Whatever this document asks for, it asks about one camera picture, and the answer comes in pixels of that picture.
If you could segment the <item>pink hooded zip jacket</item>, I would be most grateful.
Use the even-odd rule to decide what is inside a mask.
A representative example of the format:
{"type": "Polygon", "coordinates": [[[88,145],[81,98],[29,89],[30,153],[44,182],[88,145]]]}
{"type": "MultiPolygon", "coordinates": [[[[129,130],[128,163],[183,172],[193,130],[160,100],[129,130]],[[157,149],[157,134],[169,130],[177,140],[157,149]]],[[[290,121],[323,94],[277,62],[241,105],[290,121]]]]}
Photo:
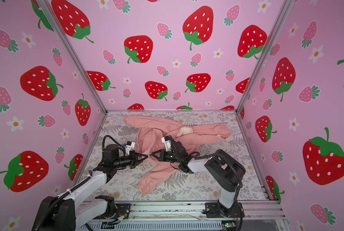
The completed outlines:
{"type": "MultiPolygon", "coordinates": [[[[124,123],[140,129],[136,141],[136,151],[145,155],[166,150],[165,144],[162,142],[165,137],[172,140],[171,148],[177,150],[174,156],[184,158],[197,152],[200,145],[217,143],[231,136],[230,130],[224,124],[190,127],[166,118],[135,115],[124,118],[124,123]]],[[[145,163],[157,166],[145,174],[139,182],[138,189],[143,195],[153,192],[159,184],[177,172],[176,167],[172,167],[166,162],[159,162],[154,157],[149,157],[145,163]]]]}

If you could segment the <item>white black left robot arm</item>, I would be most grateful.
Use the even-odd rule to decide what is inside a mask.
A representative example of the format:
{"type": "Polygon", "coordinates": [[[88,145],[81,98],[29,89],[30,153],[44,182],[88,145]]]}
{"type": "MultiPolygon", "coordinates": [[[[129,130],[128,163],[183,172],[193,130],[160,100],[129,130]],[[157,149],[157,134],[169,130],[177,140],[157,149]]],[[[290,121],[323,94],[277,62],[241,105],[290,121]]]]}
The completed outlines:
{"type": "Polygon", "coordinates": [[[46,197],[40,204],[32,230],[74,231],[103,214],[116,212],[113,197],[98,196],[89,206],[81,203],[94,191],[107,184],[119,170],[135,168],[148,158],[137,153],[134,143],[120,144],[110,135],[103,137],[102,159],[88,176],[66,192],[46,197]]]}

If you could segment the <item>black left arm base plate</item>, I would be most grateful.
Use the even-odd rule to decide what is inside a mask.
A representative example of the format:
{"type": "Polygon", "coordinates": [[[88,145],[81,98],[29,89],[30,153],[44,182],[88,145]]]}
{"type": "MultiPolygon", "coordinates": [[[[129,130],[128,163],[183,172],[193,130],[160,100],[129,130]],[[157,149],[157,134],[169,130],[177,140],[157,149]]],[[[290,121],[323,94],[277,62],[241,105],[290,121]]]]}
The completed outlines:
{"type": "Polygon", "coordinates": [[[99,195],[91,202],[91,204],[100,203],[96,205],[97,216],[94,219],[110,219],[113,221],[121,221],[128,219],[131,204],[115,203],[115,199],[111,196],[99,195]]]}

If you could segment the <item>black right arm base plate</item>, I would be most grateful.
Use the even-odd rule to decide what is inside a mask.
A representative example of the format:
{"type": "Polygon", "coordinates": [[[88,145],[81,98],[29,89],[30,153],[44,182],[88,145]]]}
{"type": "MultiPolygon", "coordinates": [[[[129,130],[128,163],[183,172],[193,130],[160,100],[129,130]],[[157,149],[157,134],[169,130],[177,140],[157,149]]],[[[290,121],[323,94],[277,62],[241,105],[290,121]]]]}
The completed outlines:
{"type": "Polygon", "coordinates": [[[205,209],[202,212],[208,218],[244,218],[245,214],[243,211],[242,204],[234,202],[230,208],[226,208],[219,202],[206,203],[205,209]]]}

